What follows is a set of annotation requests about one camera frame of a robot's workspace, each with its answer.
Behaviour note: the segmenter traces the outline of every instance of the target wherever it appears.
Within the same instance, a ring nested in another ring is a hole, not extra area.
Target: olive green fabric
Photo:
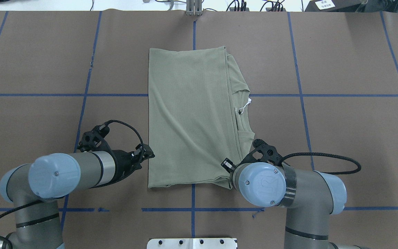
[[[220,164],[238,164],[254,133],[249,89],[225,47],[171,52],[150,49],[148,187],[214,183],[231,188]]]

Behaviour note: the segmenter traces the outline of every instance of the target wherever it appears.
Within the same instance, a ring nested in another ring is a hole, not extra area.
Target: wire
[[[122,124],[122,125],[124,125],[124,126],[127,126],[127,127],[130,128],[130,129],[132,129],[132,130],[136,133],[136,135],[138,136],[138,138],[139,138],[139,142],[141,143],[141,148],[144,148],[144,142],[142,141],[142,137],[141,137],[141,135],[139,134],[139,132],[138,132],[133,126],[130,126],[128,123],[122,122],[122,121],[120,121],[120,120],[115,120],[115,119],[112,119],[112,120],[109,120],[109,121],[105,122],[104,125],[105,125],[105,126],[108,126],[108,125],[111,124],[111,123],[120,123],[120,124]],[[144,150],[141,149],[141,151],[139,152],[139,162],[141,162],[141,160],[142,160],[143,157],[144,157]],[[119,179],[117,179],[117,180],[115,180],[115,181],[113,181],[113,182],[106,183],[106,184],[102,184],[102,185],[98,185],[98,186],[94,186],[94,187],[91,187],[91,188],[98,188],[98,187],[103,187],[103,186],[112,185],[112,184],[114,184],[114,183],[120,182],[120,181],[122,181],[123,179],[127,178],[129,175],[131,175],[131,173],[133,173],[133,171],[129,172],[128,174],[125,174],[125,175],[121,176]]]
[[[228,7],[227,7],[227,10],[226,11],[228,11],[229,10],[229,7],[234,3],[234,11],[236,11],[236,1],[237,1],[237,4],[239,4],[239,0],[233,0],[231,3],[229,3],[229,5],[228,5]]]
[[[262,8],[260,8],[259,11],[262,11],[262,10],[264,9],[264,6],[265,6],[267,3],[271,3],[271,9],[274,7],[274,2],[273,2],[273,1],[265,1],[264,5],[262,5]]]
[[[1,214],[1,215],[0,215],[0,219],[1,219],[2,217],[4,217],[4,216],[8,215],[8,214],[11,214],[11,213],[16,212],[16,211],[18,211],[18,210],[21,210],[21,209],[23,209],[23,208],[28,208],[28,207],[31,206],[31,205],[36,205],[36,204],[39,204],[39,203],[42,203],[42,201],[37,200],[37,201],[35,201],[35,202],[30,202],[30,203],[28,203],[28,204],[26,204],[26,205],[22,205],[22,206],[19,206],[19,207],[10,209],[9,211],[6,211],[5,213]],[[0,236],[0,240],[6,242],[6,243],[8,244],[8,246],[10,247],[10,249],[13,248],[13,245],[11,244],[11,242],[10,242],[8,239],[6,239],[6,238],[2,239],[2,238],[1,238],[1,236]]]
[[[170,0],[168,0],[168,1],[155,0],[155,1],[156,1],[156,2],[159,2],[159,3],[168,3],[168,2],[171,2]],[[178,1],[178,0],[174,0],[174,2],[187,3],[187,2],[184,2],[184,1]]]
[[[351,170],[351,171],[340,171],[340,172],[322,172],[325,174],[330,174],[330,175],[349,175],[349,174],[354,174],[359,172],[362,169],[362,166],[357,162],[356,160],[346,157],[346,156],[340,156],[340,155],[334,155],[334,154],[327,154],[327,153],[318,153],[318,152],[300,152],[300,153],[293,153],[286,155],[282,157],[278,162],[277,165],[282,165],[282,162],[285,161],[288,158],[294,157],[294,156],[325,156],[325,157],[331,157],[331,158],[336,158],[336,159],[342,159],[346,161],[350,161],[354,163],[357,166],[357,169]]]

